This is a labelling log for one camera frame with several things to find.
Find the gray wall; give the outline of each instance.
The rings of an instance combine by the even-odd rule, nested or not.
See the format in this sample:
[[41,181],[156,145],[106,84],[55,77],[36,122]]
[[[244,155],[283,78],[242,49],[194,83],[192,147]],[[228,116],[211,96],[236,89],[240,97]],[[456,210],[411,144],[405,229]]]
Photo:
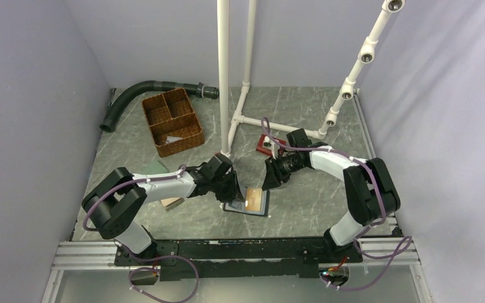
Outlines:
[[436,302],[485,302],[485,1],[408,1],[362,107]]
[[40,302],[108,92],[62,1],[0,1],[0,302]]
[[[218,85],[217,3],[66,0],[115,87],[142,80]],[[258,1],[251,83],[340,86],[380,1]],[[248,0],[231,1],[230,85],[243,81]]]

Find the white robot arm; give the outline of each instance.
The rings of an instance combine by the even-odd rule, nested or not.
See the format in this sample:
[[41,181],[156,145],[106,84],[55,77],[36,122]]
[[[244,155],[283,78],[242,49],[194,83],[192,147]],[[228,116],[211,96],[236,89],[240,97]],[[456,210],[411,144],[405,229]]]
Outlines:
[[[283,152],[265,161],[263,190],[281,186],[289,180],[291,173],[305,167],[322,170],[343,181],[349,211],[324,234],[325,242],[332,251],[345,248],[362,230],[382,218],[375,187],[379,189],[386,214],[400,208],[400,199],[382,159],[353,159],[330,153],[333,150],[331,146],[322,142],[312,143],[303,129],[287,134],[287,140],[289,146],[298,150]],[[360,163],[371,170],[376,184],[372,184],[370,176]]]

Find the pvc pipe joint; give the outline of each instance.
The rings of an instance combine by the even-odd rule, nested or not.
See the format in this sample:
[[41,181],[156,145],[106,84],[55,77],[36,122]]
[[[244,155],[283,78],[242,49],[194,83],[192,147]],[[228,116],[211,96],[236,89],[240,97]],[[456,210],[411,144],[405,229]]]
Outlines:
[[358,59],[363,63],[371,63],[374,60],[374,47],[378,43],[378,40],[371,41],[369,37],[365,38],[363,45],[358,53]]
[[343,85],[341,86],[341,90],[339,91],[339,95],[341,96],[342,99],[344,100],[350,100],[352,99],[352,96],[354,96],[354,84],[356,82],[351,82],[349,81],[348,78],[345,79],[343,82]]
[[406,0],[384,0],[382,3],[382,10],[387,11],[388,13],[397,13],[399,12],[406,3]]

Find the brown woven basket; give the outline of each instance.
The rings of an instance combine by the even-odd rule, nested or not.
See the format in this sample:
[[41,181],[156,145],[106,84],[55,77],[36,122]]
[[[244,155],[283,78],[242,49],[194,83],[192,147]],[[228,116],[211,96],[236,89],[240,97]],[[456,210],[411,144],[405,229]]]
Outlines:
[[[173,155],[205,142],[201,124],[185,89],[176,88],[144,99],[142,108],[160,157]],[[167,143],[168,136],[181,139]]]

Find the table surface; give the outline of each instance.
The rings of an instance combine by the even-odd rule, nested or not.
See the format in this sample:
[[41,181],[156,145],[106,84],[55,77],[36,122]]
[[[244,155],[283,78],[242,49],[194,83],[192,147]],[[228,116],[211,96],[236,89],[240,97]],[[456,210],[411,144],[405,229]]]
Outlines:
[[[123,90],[117,90],[115,98]],[[243,115],[306,129],[318,129],[339,88],[334,87],[252,87],[246,97]],[[181,163],[199,165],[220,151],[219,100],[191,97],[191,102],[205,134],[205,144],[169,157],[157,155],[148,129],[141,100],[159,92],[149,92],[133,100],[124,111],[116,132],[103,133],[99,141],[86,193],[89,193],[116,167],[125,166],[139,173],[153,160],[169,171]],[[240,88],[229,92],[230,114],[240,96]],[[265,177],[266,156],[255,151],[261,128],[240,124],[237,128],[231,160],[241,184],[261,187]],[[285,132],[273,131],[285,139]],[[353,101],[343,104],[337,125],[328,130],[322,141],[355,157],[368,158],[368,149],[357,109]],[[343,182],[317,170],[303,169],[291,176],[282,187],[271,191],[269,217],[224,212],[213,193],[186,199],[171,211],[158,202],[142,206],[135,220],[156,239],[223,239],[244,237],[299,237],[322,235],[347,212]],[[81,209],[73,241],[101,240],[96,232],[82,229],[85,212]],[[369,235],[390,235],[387,224]]]

